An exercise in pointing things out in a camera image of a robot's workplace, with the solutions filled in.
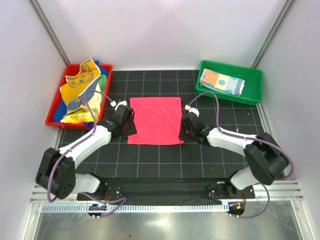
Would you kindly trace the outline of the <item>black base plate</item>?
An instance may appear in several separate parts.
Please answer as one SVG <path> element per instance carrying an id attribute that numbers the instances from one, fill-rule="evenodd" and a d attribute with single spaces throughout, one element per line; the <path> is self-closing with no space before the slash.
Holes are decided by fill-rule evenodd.
<path id="1" fill-rule="evenodd" d="M 255 198 L 253 182 L 230 178 L 100 178 L 77 186 L 78 200 L 115 201 L 129 206 L 200 206 Z"/>

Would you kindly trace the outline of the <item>black grid mat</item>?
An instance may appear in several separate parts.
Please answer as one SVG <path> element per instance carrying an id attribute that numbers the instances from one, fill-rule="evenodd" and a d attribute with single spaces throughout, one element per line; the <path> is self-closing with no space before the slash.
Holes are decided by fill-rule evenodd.
<path id="1" fill-rule="evenodd" d="M 205 124 L 260 135 L 264 127 L 257 106 L 197 97 L 197 70 L 114 71 L 109 96 L 115 101 L 138 97 L 179 97 L 198 108 Z M 88 156 L 76 169 L 103 178 L 226 178 L 245 168 L 236 153 L 188 141 L 181 145 L 128 144 L 121 137 Z"/>

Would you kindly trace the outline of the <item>green towel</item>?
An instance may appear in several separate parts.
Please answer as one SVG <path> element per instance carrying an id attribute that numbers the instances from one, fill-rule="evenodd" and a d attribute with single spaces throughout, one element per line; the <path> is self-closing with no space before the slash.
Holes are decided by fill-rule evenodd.
<path id="1" fill-rule="evenodd" d="M 96 89 L 104 93 L 107 87 L 107 83 L 108 83 L 108 77 L 105 74 L 101 74 L 98 80 L 99 87 L 96 87 Z"/>

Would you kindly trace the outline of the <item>yellow and blue towel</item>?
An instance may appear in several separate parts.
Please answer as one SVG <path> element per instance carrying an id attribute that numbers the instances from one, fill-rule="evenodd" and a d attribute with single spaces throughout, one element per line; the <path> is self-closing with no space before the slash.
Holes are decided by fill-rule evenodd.
<path id="1" fill-rule="evenodd" d="M 76 75 L 65 76 L 66 83 L 60 87 L 60 93 L 66 105 L 67 115 L 84 108 L 84 93 L 96 89 L 100 76 L 101 71 L 91 58 L 79 65 L 79 72 Z"/>

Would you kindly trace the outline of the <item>aluminium frame rail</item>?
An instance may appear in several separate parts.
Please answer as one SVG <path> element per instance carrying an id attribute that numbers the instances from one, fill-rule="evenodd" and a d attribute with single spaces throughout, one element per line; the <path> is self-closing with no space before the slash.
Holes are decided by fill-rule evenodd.
<path id="1" fill-rule="evenodd" d="M 298 182 L 295 180 L 275 181 L 272 185 L 266 186 L 271 201 L 303 201 L 304 197 Z M 267 192 L 260 185 L 252 187 L 255 198 L 246 197 L 248 202 L 267 201 Z M 47 203 L 47 190 L 35 185 L 30 197 L 30 204 Z"/>

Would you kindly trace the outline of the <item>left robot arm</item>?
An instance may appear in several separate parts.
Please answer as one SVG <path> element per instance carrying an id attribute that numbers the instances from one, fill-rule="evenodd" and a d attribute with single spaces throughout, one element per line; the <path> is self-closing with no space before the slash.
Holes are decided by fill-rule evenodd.
<path id="1" fill-rule="evenodd" d="M 71 194 L 101 200 L 108 191 L 107 183 L 94 173 L 78 174 L 77 167 L 91 154 L 122 136 L 137 133 L 135 112 L 120 102 L 108 118 L 99 121 L 85 135 L 60 149 L 48 148 L 42 157 L 35 182 L 46 189 L 47 200 L 63 200 Z"/>

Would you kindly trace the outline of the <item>aluminium corner post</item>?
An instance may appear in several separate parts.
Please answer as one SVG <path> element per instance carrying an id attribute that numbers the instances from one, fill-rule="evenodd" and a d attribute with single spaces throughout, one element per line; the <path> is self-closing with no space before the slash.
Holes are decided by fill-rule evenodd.
<path id="1" fill-rule="evenodd" d="M 265 40 L 263 41 L 252 65 L 252 69 L 256 69 L 260 62 L 262 61 L 263 57 L 265 56 L 267 50 L 271 46 L 273 40 L 277 36 L 278 32 L 280 31 L 283 23 L 285 22 L 286 18 L 290 14 L 290 11 L 292 10 L 293 6 L 295 5 L 297 1 L 296 0 L 285 0 L 283 6 L 281 7 L 270 31 L 268 32 Z"/>
<path id="2" fill-rule="evenodd" d="M 28 2 L 30 3 L 35 15 L 37 16 L 38 20 L 40 21 L 40 23 L 42 24 L 43 29 L 45 30 L 45 32 L 47 33 L 49 39 L 51 40 L 55 50 L 57 51 L 58 55 L 60 56 L 61 60 L 63 61 L 63 63 L 67 66 L 69 65 L 71 62 L 63 48 L 63 46 L 61 45 L 54 29 L 52 28 L 45 12 L 43 11 L 40 3 L 38 0 L 28 0 Z"/>

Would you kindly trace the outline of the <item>cream towel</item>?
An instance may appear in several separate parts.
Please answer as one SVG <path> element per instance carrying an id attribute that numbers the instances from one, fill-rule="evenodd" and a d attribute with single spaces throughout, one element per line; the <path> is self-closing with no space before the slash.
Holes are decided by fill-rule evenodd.
<path id="1" fill-rule="evenodd" d="M 96 85 L 95 90 L 98 92 L 89 92 L 86 93 L 85 96 L 91 111 L 94 113 L 95 120 L 97 121 L 101 113 L 101 105 L 103 98 L 101 95 L 102 91 L 99 84 Z"/>

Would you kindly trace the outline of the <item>right aluminium corner post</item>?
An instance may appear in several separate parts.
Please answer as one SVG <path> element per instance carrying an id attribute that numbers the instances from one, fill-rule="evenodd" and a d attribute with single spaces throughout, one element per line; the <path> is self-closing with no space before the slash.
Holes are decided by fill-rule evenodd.
<path id="1" fill-rule="evenodd" d="M 283 6 L 281 7 L 270 31 L 268 32 L 265 40 L 263 41 L 252 65 L 252 69 L 256 69 L 260 62 L 262 61 L 263 57 L 265 56 L 267 50 L 271 46 L 273 40 L 277 36 L 278 32 L 280 31 L 283 23 L 285 22 L 286 18 L 290 14 L 290 11 L 292 10 L 293 6 L 295 5 L 297 1 L 296 0 L 285 0 Z"/>

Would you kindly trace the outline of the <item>green plastic bin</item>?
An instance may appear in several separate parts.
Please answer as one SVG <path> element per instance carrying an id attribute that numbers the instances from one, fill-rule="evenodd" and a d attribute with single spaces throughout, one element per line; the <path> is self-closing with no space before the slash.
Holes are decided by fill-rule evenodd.
<path id="1" fill-rule="evenodd" d="M 207 97 L 213 96 L 212 94 L 207 93 L 207 91 L 213 92 L 213 90 L 200 84 L 200 79 L 205 69 L 244 80 L 244 89 L 241 95 L 236 96 L 224 92 L 215 91 L 214 93 L 217 95 L 218 99 L 252 106 L 255 106 L 258 103 L 262 102 L 263 72 L 261 70 L 203 60 L 200 64 L 195 89 L 198 94 L 204 93 L 204 95 Z"/>

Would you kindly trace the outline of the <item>left aluminium corner post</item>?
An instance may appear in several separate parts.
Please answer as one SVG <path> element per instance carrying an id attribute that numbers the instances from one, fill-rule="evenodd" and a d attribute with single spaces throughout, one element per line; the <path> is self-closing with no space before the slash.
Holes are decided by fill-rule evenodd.
<path id="1" fill-rule="evenodd" d="M 45 30 L 45 32 L 47 33 L 49 39 L 51 40 L 55 50 L 57 51 L 58 55 L 60 56 L 61 60 L 63 61 L 63 63 L 67 66 L 69 65 L 71 62 L 63 48 L 63 46 L 61 45 L 54 29 L 52 28 L 45 12 L 43 11 L 40 3 L 38 0 L 28 0 L 28 2 L 30 3 L 35 15 L 37 16 L 38 20 L 40 21 L 40 23 L 42 24 L 43 29 Z"/>

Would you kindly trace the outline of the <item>polka dot striped towel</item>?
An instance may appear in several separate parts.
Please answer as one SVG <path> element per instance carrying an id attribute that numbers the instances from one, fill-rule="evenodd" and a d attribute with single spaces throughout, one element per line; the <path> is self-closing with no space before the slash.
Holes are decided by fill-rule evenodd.
<path id="1" fill-rule="evenodd" d="M 245 80 L 218 73 L 207 68 L 202 71 L 199 83 L 207 89 L 233 96 L 240 96 L 245 87 Z"/>

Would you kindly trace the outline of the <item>red plastic bin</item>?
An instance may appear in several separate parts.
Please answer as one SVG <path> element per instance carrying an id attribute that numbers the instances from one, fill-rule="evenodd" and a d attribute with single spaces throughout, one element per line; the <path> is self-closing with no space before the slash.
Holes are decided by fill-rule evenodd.
<path id="1" fill-rule="evenodd" d="M 99 64 L 99 67 L 102 69 L 102 74 L 106 75 L 106 83 L 102 87 L 103 93 L 106 95 L 109 94 L 112 77 L 113 77 L 113 66 L 111 64 Z M 61 123 L 57 120 L 55 120 L 56 113 L 61 113 L 61 111 L 58 111 L 60 109 L 60 105 L 63 102 L 61 93 L 60 93 L 60 87 L 64 85 L 66 81 L 66 75 L 68 76 L 75 76 L 80 71 L 80 64 L 69 64 L 65 68 L 65 71 L 61 77 L 61 80 L 59 81 L 59 85 L 57 88 L 57 91 L 55 93 L 55 96 L 53 98 L 51 107 L 49 109 L 49 112 L 47 114 L 45 124 L 47 126 L 51 126 L 60 130 L 67 129 L 67 130 L 86 130 L 88 123 Z"/>

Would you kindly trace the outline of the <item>pink towel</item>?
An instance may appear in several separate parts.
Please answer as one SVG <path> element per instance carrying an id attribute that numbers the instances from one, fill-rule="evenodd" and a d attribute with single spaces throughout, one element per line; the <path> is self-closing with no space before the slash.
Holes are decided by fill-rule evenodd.
<path id="1" fill-rule="evenodd" d="M 169 146 L 183 144 L 179 139 L 182 103 L 179 97 L 133 97 L 136 134 L 128 137 L 130 145 Z"/>

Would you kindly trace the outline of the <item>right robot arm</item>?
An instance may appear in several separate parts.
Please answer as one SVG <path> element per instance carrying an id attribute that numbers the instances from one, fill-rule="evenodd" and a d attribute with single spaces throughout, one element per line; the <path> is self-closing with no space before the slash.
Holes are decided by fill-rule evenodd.
<path id="1" fill-rule="evenodd" d="M 205 125 L 192 111 L 182 114 L 179 139 L 192 139 L 200 145 L 225 149 L 246 158 L 248 167 L 234 172 L 221 187 L 230 198 L 239 197 L 245 188 L 255 184 L 270 186 L 290 165 L 289 157 L 270 134 L 240 134 Z"/>

